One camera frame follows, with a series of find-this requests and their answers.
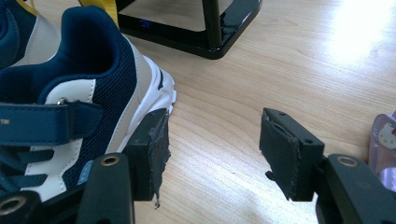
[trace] wooden table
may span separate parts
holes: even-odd
[[[158,1],[150,1],[151,16],[164,21],[202,14],[195,1],[173,1],[187,11]],[[78,5],[35,2],[57,24]],[[326,155],[364,160],[375,116],[396,109],[396,1],[264,0],[217,61],[131,40],[173,75],[178,93],[162,205],[136,203],[137,223],[317,223],[314,203],[286,201],[264,175],[262,109],[297,119],[326,144]]]

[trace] navy blue sneaker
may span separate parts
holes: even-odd
[[[29,189],[46,201],[83,182],[148,112],[172,111],[174,84],[102,9],[67,9],[49,61],[0,71],[0,195]]]
[[[0,0],[0,69],[47,61],[61,31],[22,0]]]

